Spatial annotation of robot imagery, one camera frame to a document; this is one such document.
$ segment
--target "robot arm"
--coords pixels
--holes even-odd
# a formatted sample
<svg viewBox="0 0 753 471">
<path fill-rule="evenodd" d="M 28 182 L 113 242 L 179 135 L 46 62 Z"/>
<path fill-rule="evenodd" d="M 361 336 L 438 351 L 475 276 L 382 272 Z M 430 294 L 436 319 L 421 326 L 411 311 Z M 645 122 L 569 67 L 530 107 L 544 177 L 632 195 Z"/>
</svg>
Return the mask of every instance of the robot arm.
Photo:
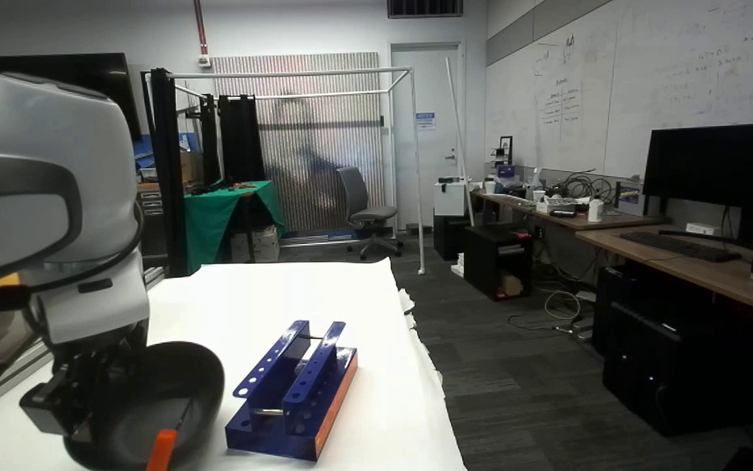
<svg viewBox="0 0 753 471">
<path fill-rule="evenodd" d="M 0 75 L 0 275 L 21 272 L 25 319 L 54 355 L 21 404 L 68 438 L 88 438 L 94 390 L 122 381 L 145 345 L 130 153 L 107 97 Z"/>
</svg>

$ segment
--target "wooden desk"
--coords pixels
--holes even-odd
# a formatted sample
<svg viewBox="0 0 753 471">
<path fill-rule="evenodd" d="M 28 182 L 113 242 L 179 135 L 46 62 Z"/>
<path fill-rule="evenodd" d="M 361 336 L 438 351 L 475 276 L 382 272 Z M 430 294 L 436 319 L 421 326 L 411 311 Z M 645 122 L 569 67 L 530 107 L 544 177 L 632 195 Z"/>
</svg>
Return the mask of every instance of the wooden desk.
<svg viewBox="0 0 753 471">
<path fill-rule="evenodd" d="M 586 229 L 578 233 L 579 239 L 587 239 L 609 254 L 617 254 L 623 259 L 645 264 L 650 270 L 666 272 L 676 280 L 700 284 L 715 294 L 739 301 L 753 309 L 753 280 L 749 280 L 749 250 L 739 250 L 743 259 L 732 262 L 705 262 L 705 259 L 693 259 L 683 256 L 674 250 L 660 250 L 653 246 L 641 246 L 632 239 L 620 238 L 620 233 L 630 229 L 658 229 L 663 225 L 650 225 L 650 228 L 620 228 L 620 229 Z"/>
<path fill-rule="evenodd" d="M 553 216 L 553 215 L 535 211 L 532 200 L 517 199 L 517 195 L 506 195 L 506 194 L 475 194 L 475 195 L 484 199 L 484 204 L 493 200 L 498 205 L 506 205 L 506 209 L 522 211 L 528 216 L 535 216 L 539 221 L 553 221 L 553 225 L 569 228 L 574 233 L 663 221 L 663 216 L 637 216 L 637 215 L 625 215 L 625 211 L 617 211 L 617 209 L 606 209 L 600 221 L 587 221 L 586 211 L 578 211 L 574 216 Z"/>
</svg>

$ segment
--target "ceiling vent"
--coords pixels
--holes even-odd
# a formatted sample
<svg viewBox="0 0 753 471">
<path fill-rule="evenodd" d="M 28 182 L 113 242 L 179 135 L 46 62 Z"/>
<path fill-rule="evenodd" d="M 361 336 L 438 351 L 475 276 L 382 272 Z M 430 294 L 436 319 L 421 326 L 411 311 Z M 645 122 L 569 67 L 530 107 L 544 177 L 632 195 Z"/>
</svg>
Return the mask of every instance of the ceiling vent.
<svg viewBox="0 0 753 471">
<path fill-rule="evenodd" d="M 386 0 L 389 18 L 462 16 L 462 0 Z"/>
</svg>

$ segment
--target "office chair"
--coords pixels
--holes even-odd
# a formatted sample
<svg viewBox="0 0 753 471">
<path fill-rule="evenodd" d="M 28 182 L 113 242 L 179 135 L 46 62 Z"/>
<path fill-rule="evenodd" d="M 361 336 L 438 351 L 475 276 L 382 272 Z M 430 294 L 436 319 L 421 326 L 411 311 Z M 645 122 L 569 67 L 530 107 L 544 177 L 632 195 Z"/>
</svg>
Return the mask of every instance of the office chair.
<svg viewBox="0 0 753 471">
<path fill-rule="evenodd" d="M 386 234 L 386 220 L 398 215 L 398 205 L 368 205 L 368 187 L 358 167 L 336 167 L 345 191 L 348 228 L 361 238 L 358 259 L 368 259 L 377 249 L 386 254 L 402 254 L 402 239 Z"/>
</svg>

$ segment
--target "whiteboard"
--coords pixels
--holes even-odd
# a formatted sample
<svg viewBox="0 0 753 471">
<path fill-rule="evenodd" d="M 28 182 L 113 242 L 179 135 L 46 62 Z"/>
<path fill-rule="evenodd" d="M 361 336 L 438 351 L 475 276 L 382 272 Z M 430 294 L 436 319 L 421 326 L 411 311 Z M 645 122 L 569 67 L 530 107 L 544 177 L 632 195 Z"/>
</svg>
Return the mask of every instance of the whiteboard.
<svg viewBox="0 0 753 471">
<path fill-rule="evenodd" d="M 753 0 L 612 0 L 489 64 L 489 140 L 642 175 L 653 127 L 753 122 Z"/>
</svg>

